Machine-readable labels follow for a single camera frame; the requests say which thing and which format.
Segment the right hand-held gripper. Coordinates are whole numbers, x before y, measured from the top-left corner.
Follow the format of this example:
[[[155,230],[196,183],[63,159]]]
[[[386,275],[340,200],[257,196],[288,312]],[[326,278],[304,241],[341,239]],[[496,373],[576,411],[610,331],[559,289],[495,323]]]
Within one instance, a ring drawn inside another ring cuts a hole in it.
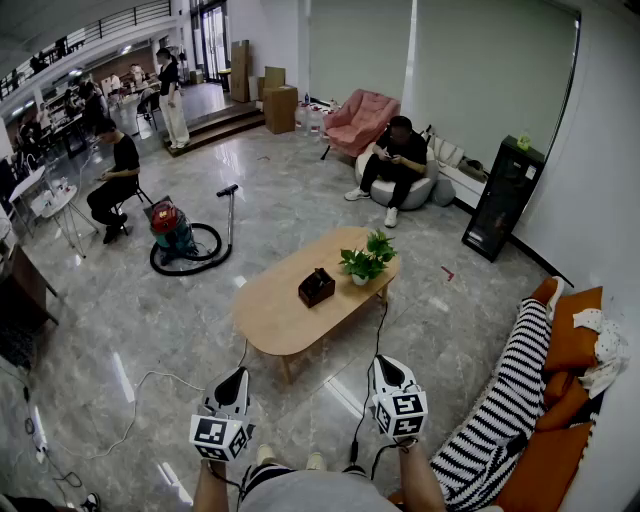
[[[412,370],[391,357],[373,360],[373,415],[379,430],[394,442],[416,438],[426,424],[425,391]]]

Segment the dark brown remote holder box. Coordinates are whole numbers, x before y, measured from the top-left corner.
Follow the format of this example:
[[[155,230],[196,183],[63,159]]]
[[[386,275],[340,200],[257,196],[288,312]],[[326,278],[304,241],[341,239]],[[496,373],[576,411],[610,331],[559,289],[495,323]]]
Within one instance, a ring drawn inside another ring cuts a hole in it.
[[[307,308],[316,306],[335,293],[335,280],[331,276],[330,278],[329,282],[321,282],[314,276],[313,271],[299,285],[298,296]]]

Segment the person's left forearm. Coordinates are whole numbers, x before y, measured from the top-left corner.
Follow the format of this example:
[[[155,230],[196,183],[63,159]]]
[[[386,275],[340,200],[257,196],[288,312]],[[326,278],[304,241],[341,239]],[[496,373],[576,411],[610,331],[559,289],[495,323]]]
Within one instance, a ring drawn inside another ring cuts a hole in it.
[[[202,459],[193,512],[229,512],[227,487],[226,465]]]

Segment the person's right forearm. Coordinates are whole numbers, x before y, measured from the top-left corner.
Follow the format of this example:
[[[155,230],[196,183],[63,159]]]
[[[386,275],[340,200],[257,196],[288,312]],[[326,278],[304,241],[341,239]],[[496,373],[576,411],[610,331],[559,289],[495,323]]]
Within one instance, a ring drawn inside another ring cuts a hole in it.
[[[407,512],[446,512],[439,482],[416,438],[406,438],[399,448],[400,480]]]

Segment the large cardboard box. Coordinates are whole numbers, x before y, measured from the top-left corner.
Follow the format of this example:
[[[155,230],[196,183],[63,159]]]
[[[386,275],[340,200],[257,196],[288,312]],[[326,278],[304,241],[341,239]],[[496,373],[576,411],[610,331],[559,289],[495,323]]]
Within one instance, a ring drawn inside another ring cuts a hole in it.
[[[263,90],[265,125],[273,134],[295,130],[295,111],[298,105],[296,87],[280,86]]]

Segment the person's grey t-shirt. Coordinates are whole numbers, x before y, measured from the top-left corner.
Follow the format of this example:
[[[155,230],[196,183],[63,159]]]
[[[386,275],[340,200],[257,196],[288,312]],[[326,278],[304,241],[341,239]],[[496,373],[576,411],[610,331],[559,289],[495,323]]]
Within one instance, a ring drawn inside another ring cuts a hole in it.
[[[249,490],[238,512],[400,512],[361,475],[293,471]]]

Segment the red and teal vacuum cleaner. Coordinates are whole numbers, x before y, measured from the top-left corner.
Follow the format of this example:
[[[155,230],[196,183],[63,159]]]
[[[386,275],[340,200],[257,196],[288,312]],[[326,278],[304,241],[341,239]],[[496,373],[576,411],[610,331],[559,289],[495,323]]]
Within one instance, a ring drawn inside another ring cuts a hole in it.
[[[170,200],[153,207],[150,230],[159,247],[162,266],[179,257],[199,255],[189,221]]]

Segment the orange sofa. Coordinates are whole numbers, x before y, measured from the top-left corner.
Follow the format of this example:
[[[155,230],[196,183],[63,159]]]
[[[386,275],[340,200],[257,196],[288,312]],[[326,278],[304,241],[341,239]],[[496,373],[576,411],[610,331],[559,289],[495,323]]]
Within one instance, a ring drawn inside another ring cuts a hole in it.
[[[547,279],[533,294],[546,300],[551,338],[542,370],[542,413],[495,505],[504,512],[558,512],[588,447],[602,399],[590,395],[602,325],[600,287],[555,297]]]

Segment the white beanbag seat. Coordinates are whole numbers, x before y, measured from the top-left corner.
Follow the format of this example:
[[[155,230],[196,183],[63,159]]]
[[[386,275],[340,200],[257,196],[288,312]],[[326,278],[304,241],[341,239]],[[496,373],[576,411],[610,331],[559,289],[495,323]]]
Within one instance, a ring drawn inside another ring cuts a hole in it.
[[[371,142],[366,150],[360,154],[355,162],[355,179],[356,183],[360,184],[365,166],[373,155],[374,143]],[[429,198],[432,188],[435,185],[435,180],[438,174],[434,171],[428,172],[423,178],[415,181],[411,185],[411,189],[404,202],[400,205],[400,210],[410,211],[420,208]],[[376,179],[371,186],[370,197],[376,203],[387,207],[389,201],[393,196],[395,184],[393,182]]]

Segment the white low bench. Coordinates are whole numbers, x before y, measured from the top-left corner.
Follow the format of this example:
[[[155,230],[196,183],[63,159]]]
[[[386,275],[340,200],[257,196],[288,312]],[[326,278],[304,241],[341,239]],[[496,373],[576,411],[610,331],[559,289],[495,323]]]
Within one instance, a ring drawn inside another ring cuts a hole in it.
[[[483,194],[485,183],[478,181],[458,168],[438,164],[439,180],[449,180],[456,192],[456,199],[474,210]]]

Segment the black glass-door cabinet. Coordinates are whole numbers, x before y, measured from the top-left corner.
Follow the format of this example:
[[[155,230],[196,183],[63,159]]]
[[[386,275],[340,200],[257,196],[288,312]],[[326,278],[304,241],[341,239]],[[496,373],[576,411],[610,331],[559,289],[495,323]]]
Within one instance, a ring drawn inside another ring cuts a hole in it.
[[[523,150],[517,139],[501,142],[487,183],[462,242],[494,262],[527,206],[545,166],[543,154]]]

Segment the black folding chair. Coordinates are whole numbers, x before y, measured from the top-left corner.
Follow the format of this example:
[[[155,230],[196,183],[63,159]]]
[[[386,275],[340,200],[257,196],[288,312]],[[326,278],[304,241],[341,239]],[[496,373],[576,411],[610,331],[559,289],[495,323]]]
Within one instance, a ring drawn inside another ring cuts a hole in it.
[[[151,201],[151,199],[149,198],[149,196],[142,190],[140,183],[139,183],[139,179],[136,179],[136,190],[135,190],[135,196],[138,197],[138,199],[140,200],[140,202],[142,204],[148,204],[150,206],[153,205],[153,202]],[[121,202],[119,204],[116,204],[115,206],[113,206],[111,208],[111,211],[116,214],[116,215],[121,215],[121,207],[124,204],[124,202]]]

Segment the cream tote bag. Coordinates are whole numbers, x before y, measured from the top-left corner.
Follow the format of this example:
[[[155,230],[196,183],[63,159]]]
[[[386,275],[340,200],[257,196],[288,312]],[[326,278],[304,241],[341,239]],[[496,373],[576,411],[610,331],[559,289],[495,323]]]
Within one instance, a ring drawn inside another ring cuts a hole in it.
[[[441,166],[457,168],[464,157],[464,150],[444,139],[432,134],[429,140],[435,159]]]

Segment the dark wooden steps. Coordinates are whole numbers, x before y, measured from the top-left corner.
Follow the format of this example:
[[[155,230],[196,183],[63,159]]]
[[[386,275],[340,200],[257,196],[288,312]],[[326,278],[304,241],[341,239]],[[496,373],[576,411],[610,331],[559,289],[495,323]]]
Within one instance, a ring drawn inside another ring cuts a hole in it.
[[[264,124],[264,114],[253,104],[234,105],[195,119],[187,126],[190,139],[185,147],[171,149],[166,132],[162,143],[172,157],[178,157]]]

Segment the black balcony railing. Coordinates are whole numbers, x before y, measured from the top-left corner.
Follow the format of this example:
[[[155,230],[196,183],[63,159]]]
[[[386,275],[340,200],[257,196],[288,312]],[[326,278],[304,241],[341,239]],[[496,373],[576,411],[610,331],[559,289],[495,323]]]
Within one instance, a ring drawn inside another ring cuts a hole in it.
[[[171,15],[171,0],[151,0],[106,16],[71,32],[36,54],[32,54],[29,60],[0,77],[0,102],[38,74],[38,71],[33,69],[33,64],[36,64],[40,69],[46,69],[90,43],[118,34],[125,29]]]

